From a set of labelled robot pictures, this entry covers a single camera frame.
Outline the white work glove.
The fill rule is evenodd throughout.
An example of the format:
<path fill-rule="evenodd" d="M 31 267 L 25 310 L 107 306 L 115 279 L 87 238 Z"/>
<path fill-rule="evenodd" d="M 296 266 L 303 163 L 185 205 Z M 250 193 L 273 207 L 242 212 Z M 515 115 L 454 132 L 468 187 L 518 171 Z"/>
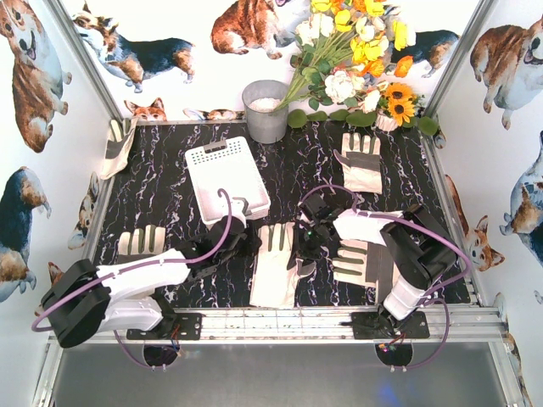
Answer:
<path fill-rule="evenodd" d="M 264 225 L 258 230 L 261 245 L 255 259 L 255 270 L 249 304 L 273 309 L 294 307 L 299 282 L 298 266 L 289 266 L 294 241 L 294 223 Z"/>

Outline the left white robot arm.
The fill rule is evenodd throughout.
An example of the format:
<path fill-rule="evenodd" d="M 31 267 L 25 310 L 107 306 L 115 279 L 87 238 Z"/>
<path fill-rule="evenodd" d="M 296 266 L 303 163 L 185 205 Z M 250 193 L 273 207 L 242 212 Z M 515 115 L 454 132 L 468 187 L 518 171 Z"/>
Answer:
<path fill-rule="evenodd" d="M 161 254 L 132 262 L 95 266 L 75 262 L 42 297 L 35 332 L 53 331 L 62 348 L 78 346 L 99 332 L 126 331 L 131 340 L 169 340 L 195 325 L 183 321 L 160 287 L 203 280 L 227 261 L 257 252 L 260 239 L 249 223 L 249 204 L 229 198 L 227 212 L 206 233 Z"/>

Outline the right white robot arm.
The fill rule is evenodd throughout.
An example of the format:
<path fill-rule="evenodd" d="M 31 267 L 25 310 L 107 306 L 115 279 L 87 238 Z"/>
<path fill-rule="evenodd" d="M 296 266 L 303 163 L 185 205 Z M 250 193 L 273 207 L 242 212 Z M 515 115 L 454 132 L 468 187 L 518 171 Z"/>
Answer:
<path fill-rule="evenodd" d="M 454 244 L 421 205 L 398 212 L 333 208 L 314 193 L 300 203 L 293 258 L 315 261 L 325 246 L 336 280 L 376 290 L 366 329 L 392 335 L 457 261 Z"/>

